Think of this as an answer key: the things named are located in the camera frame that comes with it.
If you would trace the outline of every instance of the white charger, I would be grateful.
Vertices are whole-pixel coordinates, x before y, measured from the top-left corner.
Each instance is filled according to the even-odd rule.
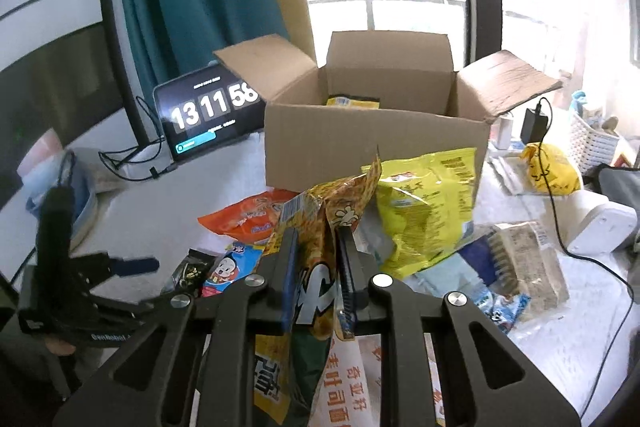
[[[635,209],[590,190],[576,190],[558,202],[558,224],[570,253],[590,257],[612,252],[638,225]]]

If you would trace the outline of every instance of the cartoon hand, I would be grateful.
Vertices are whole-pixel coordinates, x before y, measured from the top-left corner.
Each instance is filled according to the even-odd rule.
[[[336,210],[335,217],[337,217],[335,222],[340,223],[340,225],[350,225],[358,220],[358,214],[350,205],[345,206],[344,210]]]

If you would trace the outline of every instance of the cardboard box flap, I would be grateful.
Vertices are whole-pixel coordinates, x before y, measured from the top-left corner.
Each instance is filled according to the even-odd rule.
[[[457,116],[486,122],[562,87],[560,80],[535,70],[506,50],[463,68],[458,72],[458,82]]]
[[[278,35],[240,42],[214,55],[267,101],[317,68],[308,55]]]
[[[446,35],[380,30],[333,32],[326,66],[453,71]]]

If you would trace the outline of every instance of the digital clock display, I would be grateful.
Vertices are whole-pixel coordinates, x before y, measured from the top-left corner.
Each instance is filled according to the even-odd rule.
[[[161,84],[154,99],[175,161],[264,126],[264,100],[222,64]]]

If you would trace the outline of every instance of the black snack package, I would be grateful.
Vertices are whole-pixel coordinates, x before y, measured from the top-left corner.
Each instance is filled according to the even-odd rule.
[[[215,261],[216,256],[190,248],[189,254],[178,264],[171,279],[162,288],[162,293],[187,293],[198,297],[200,287]]]

